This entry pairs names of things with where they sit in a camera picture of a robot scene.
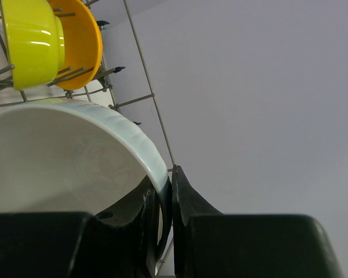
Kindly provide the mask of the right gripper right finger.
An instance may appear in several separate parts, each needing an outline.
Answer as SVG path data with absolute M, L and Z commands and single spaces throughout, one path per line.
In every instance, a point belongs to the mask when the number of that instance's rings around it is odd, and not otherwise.
M 177 277 L 342 277 L 322 225 L 301 214 L 223 214 L 172 172 Z

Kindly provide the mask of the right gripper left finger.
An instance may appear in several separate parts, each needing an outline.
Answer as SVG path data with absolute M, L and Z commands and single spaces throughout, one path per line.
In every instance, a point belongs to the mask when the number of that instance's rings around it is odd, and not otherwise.
M 96 215 L 0 213 L 0 277 L 153 277 L 157 232 L 148 177 Z

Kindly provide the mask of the white bowl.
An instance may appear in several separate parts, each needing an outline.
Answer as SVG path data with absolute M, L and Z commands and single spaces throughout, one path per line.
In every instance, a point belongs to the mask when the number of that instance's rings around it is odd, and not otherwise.
M 140 127 L 81 100 L 56 98 L 0 110 L 0 213 L 97 214 L 144 178 L 160 200 L 161 258 L 172 217 L 168 169 Z

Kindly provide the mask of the green round bowl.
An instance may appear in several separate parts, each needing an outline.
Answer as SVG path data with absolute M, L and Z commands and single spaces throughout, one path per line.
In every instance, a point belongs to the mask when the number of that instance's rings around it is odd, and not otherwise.
M 51 83 L 63 68 L 65 42 L 48 1 L 2 1 L 1 15 L 14 89 Z

